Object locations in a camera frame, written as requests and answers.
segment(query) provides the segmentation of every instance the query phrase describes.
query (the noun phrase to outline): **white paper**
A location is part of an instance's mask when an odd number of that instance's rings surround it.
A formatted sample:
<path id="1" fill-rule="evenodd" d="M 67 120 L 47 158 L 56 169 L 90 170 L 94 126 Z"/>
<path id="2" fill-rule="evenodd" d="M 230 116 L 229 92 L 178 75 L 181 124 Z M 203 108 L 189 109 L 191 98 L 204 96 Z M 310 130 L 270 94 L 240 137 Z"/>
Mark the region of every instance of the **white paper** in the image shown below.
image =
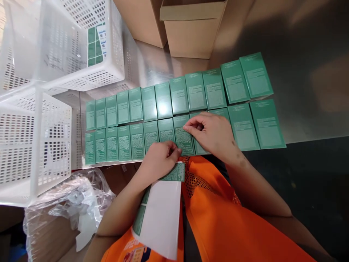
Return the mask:
<path id="1" fill-rule="evenodd" d="M 161 256 L 177 260 L 181 182 L 156 181 L 152 184 L 140 235 L 133 236 Z"/>
<path id="2" fill-rule="evenodd" d="M 96 27 L 97 32 L 98 32 L 98 38 L 99 42 L 101 43 L 101 48 L 102 48 L 102 54 L 103 58 L 106 58 L 107 56 L 107 48 L 106 48 L 106 42 L 107 42 L 107 33 L 105 31 L 106 26 L 105 25 L 99 25 Z"/>

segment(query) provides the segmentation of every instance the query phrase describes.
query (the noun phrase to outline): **orange vest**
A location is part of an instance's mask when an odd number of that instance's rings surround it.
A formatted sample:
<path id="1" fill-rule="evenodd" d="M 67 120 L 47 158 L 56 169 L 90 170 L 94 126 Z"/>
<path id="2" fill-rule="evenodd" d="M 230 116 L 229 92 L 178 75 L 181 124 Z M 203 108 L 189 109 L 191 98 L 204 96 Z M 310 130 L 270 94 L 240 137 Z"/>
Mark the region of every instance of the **orange vest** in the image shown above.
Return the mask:
<path id="1" fill-rule="evenodd" d="M 234 189 L 201 156 L 186 163 L 182 195 L 185 212 L 203 262 L 205 261 L 314 261 L 292 240 L 260 216 L 241 206 Z M 183 261 L 182 208 L 177 261 Z M 129 229 L 104 254 L 102 261 L 167 261 L 137 242 Z"/>

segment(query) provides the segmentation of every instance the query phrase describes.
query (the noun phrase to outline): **cardboard box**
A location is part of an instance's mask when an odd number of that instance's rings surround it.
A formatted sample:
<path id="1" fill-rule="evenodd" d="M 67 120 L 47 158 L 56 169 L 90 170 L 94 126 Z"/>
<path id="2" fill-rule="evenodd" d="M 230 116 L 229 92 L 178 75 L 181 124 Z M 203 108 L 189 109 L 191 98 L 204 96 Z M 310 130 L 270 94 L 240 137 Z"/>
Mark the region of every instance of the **cardboard box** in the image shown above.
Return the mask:
<path id="1" fill-rule="evenodd" d="M 200 114 L 201 112 L 191 113 L 189 114 L 190 118 L 193 118 L 194 116 Z M 195 148 L 195 154 L 196 155 L 209 155 L 210 152 L 207 152 L 205 149 L 202 148 L 202 146 L 199 144 L 199 142 L 193 137 L 194 141 L 194 148 Z"/>
<path id="2" fill-rule="evenodd" d="M 132 160 L 141 160 L 145 155 L 143 123 L 130 125 Z"/>
<path id="3" fill-rule="evenodd" d="M 228 104 L 250 100 L 250 94 L 240 60 L 222 64 L 221 71 Z"/>
<path id="4" fill-rule="evenodd" d="M 143 105 L 143 121 L 157 120 L 156 99 L 154 86 L 141 89 Z"/>
<path id="5" fill-rule="evenodd" d="M 261 52 L 240 57 L 251 98 L 263 99 L 274 93 Z"/>
<path id="6" fill-rule="evenodd" d="M 145 153 L 148 152 L 149 147 L 159 142 L 159 131 L 157 129 L 157 121 L 143 123 L 144 141 L 145 141 Z"/>
<path id="7" fill-rule="evenodd" d="M 117 127 L 110 127 L 105 130 L 107 138 L 107 161 L 119 160 L 119 149 L 117 146 Z"/>
<path id="8" fill-rule="evenodd" d="M 130 126 L 117 127 L 119 161 L 131 161 Z"/>
<path id="9" fill-rule="evenodd" d="M 189 115 L 176 116 L 173 118 L 176 145 L 178 148 L 182 149 L 182 156 L 195 155 L 193 137 L 183 129 L 183 126 L 189 119 Z"/>
<path id="10" fill-rule="evenodd" d="M 96 129 L 95 100 L 86 102 L 86 130 Z"/>
<path id="11" fill-rule="evenodd" d="M 107 114 L 105 109 L 105 98 L 96 100 L 96 129 L 107 127 Z"/>
<path id="12" fill-rule="evenodd" d="M 188 94 L 185 77 L 180 76 L 170 80 L 172 111 L 174 115 L 189 113 Z"/>
<path id="13" fill-rule="evenodd" d="M 204 79 L 207 109 L 226 107 L 226 98 L 220 68 L 204 71 Z"/>
<path id="14" fill-rule="evenodd" d="M 155 85 L 155 97 L 157 118 L 164 119 L 173 117 L 170 85 L 168 82 Z"/>
<path id="15" fill-rule="evenodd" d="M 164 0 L 160 20 L 165 22 L 171 56 L 209 59 L 225 5 L 217 0 Z"/>
<path id="16" fill-rule="evenodd" d="M 116 95 L 117 101 L 117 121 L 118 124 L 130 122 L 130 104 L 128 101 L 128 91 L 122 91 Z"/>
<path id="17" fill-rule="evenodd" d="M 209 110 L 209 112 L 213 113 L 215 115 L 224 116 L 229 121 L 229 113 L 228 113 L 228 109 L 226 107 L 220 108 L 220 109 Z"/>
<path id="18" fill-rule="evenodd" d="M 116 95 L 105 98 L 105 107 L 107 109 L 107 127 L 117 126 Z"/>
<path id="19" fill-rule="evenodd" d="M 91 165 L 96 163 L 95 152 L 95 133 L 85 133 L 85 164 Z"/>
<path id="20" fill-rule="evenodd" d="M 250 107 L 261 149 L 286 147 L 274 101 L 254 101 Z"/>
<path id="21" fill-rule="evenodd" d="M 130 103 L 130 122 L 143 120 L 143 106 L 141 88 L 133 88 L 128 90 L 128 99 Z"/>
<path id="22" fill-rule="evenodd" d="M 167 43 L 164 22 L 160 21 L 162 0 L 114 0 L 132 37 L 163 48 Z"/>
<path id="23" fill-rule="evenodd" d="M 174 143 L 176 143 L 175 129 L 173 127 L 172 118 L 158 120 L 157 127 L 159 130 L 160 142 L 172 140 Z"/>
<path id="24" fill-rule="evenodd" d="M 105 129 L 98 129 L 95 132 L 96 163 L 107 161 L 107 144 L 105 139 Z"/>
<path id="25" fill-rule="evenodd" d="M 249 104 L 228 106 L 235 142 L 241 151 L 259 150 Z"/>
<path id="26" fill-rule="evenodd" d="M 186 74 L 185 83 L 188 92 L 189 111 L 193 112 L 207 109 L 202 72 Z"/>

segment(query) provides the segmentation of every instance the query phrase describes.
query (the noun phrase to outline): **stainless steel table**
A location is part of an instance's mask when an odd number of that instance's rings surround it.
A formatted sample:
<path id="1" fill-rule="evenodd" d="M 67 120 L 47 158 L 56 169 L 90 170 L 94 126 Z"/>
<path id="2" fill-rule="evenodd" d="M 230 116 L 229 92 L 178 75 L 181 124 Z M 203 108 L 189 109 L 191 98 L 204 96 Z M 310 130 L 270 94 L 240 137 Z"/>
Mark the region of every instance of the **stainless steel table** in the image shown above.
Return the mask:
<path id="1" fill-rule="evenodd" d="M 277 12 L 272 8 L 272 16 L 261 18 L 260 12 L 254 11 L 256 4 L 256 10 L 260 10 L 256 1 L 242 19 L 238 33 L 237 22 L 225 15 L 210 60 L 171 57 L 168 46 L 160 49 L 134 42 L 125 32 L 128 45 L 138 52 L 138 66 L 128 72 L 125 81 L 87 92 L 56 95 L 73 108 L 76 168 L 82 167 L 86 101 L 116 94 L 123 88 L 146 87 L 215 68 L 258 51 L 262 52 L 274 89 L 272 98 L 286 143 L 349 135 L 348 1 L 322 0 L 313 9 L 307 6 L 308 1 L 291 2 L 298 4 L 278 7 Z"/>

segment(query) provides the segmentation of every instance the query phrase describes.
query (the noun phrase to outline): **green product box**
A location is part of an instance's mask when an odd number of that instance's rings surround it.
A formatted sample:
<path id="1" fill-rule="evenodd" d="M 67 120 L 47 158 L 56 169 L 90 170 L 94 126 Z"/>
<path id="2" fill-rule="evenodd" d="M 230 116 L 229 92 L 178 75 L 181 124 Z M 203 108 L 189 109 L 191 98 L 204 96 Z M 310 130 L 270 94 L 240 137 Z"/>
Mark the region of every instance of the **green product box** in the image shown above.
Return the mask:
<path id="1" fill-rule="evenodd" d="M 261 149 L 286 147 L 272 99 L 250 103 Z"/>
<path id="2" fill-rule="evenodd" d="M 105 110 L 105 98 L 96 100 L 96 129 L 107 127 L 107 114 Z"/>
<path id="3" fill-rule="evenodd" d="M 122 91 L 116 95 L 117 120 L 118 124 L 130 122 L 130 104 L 128 101 L 128 91 Z"/>
<path id="4" fill-rule="evenodd" d="M 143 107 L 142 107 L 142 95 L 141 88 L 133 88 L 128 90 L 128 99 L 130 102 L 130 121 L 142 121 L 143 120 Z"/>
<path id="5" fill-rule="evenodd" d="M 160 142 L 172 140 L 174 143 L 176 143 L 175 129 L 173 127 L 172 118 L 158 120 L 157 127 L 159 129 Z"/>
<path id="6" fill-rule="evenodd" d="M 193 137 L 183 129 L 183 126 L 188 121 L 189 115 L 176 116 L 173 118 L 176 145 L 178 148 L 182 149 L 182 156 L 195 155 Z"/>
<path id="7" fill-rule="evenodd" d="M 215 68 L 204 71 L 202 77 L 204 79 L 208 110 L 226 107 L 221 69 Z"/>
<path id="8" fill-rule="evenodd" d="M 118 161 L 119 150 L 117 146 L 117 127 L 110 127 L 105 130 L 107 138 L 107 161 Z"/>
<path id="9" fill-rule="evenodd" d="M 130 126 L 117 127 L 117 142 L 119 146 L 119 161 L 131 161 Z"/>
<path id="10" fill-rule="evenodd" d="M 228 111 L 234 138 L 240 150 L 259 150 L 249 104 L 228 106 Z"/>
<path id="11" fill-rule="evenodd" d="M 145 155 L 143 123 L 130 125 L 132 160 L 141 160 Z"/>
<path id="12" fill-rule="evenodd" d="M 204 80 L 202 72 L 185 75 L 186 90 L 188 92 L 189 111 L 207 109 Z"/>
<path id="13" fill-rule="evenodd" d="M 96 129 L 95 100 L 86 102 L 86 130 Z"/>
<path id="14" fill-rule="evenodd" d="M 145 152 L 148 152 L 149 147 L 159 142 L 159 131 L 157 129 L 157 121 L 143 123 L 144 140 L 145 140 Z"/>
<path id="15" fill-rule="evenodd" d="M 194 116 L 197 116 L 201 112 L 196 112 L 196 113 L 191 113 L 189 114 L 190 118 L 193 118 Z M 195 153 L 196 155 L 208 155 L 210 152 L 207 152 L 205 149 L 202 148 L 202 146 L 199 144 L 199 142 L 193 137 L 194 141 L 194 148 L 195 148 Z"/>
<path id="16" fill-rule="evenodd" d="M 155 97 L 157 118 L 164 119 L 173 117 L 170 85 L 168 82 L 155 85 Z"/>
<path id="17" fill-rule="evenodd" d="M 154 86 L 142 88 L 141 91 L 144 122 L 157 120 Z"/>
<path id="18" fill-rule="evenodd" d="M 261 52 L 240 57 L 240 62 L 251 98 L 262 99 L 274 93 Z"/>
<path id="19" fill-rule="evenodd" d="M 186 92 L 185 77 L 170 80 L 172 111 L 174 115 L 189 113 L 188 94 Z"/>
<path id="20" fill-rule="evenodd" d="M 85 133 L 85 164 L 91 165 L 95 163 L 95 133 Z"/>
<path id="21" fill-rule="evenodd" d="M 209 112 L 213 113 L 215 115 L 224 116 L 229 121 L 229 113 L 228 113 L 228 109 L 226 107 L 220 108 L 220 109 L 215 109 L 215 110 L 209 110 Z"/>
<path id="22" fill-rule="evenodd" d="M 98 129 L 95 132 L 96 141 L 96 163 L 107 161 L 107 145 L 105 139 L 105 129 Z"/>
<path id="23" fill-rule="evenodd" d="M 117 126 L 116 95 L 105 98 L 107 108 L 107 127 Z"/>
<path id="24" fill-rule="evenodd" d="M 221 71 L 226 96 L 228 97 L 228 104 L 250 100 L 250 94 L 240 60 L 222 64 Z"/>
<path id="25" fill-rule="evenodd" d="M 181 181 L 185 178 L 185 163 L 176 163 L 170 173 L 160 178 L 161 181 Z"/>

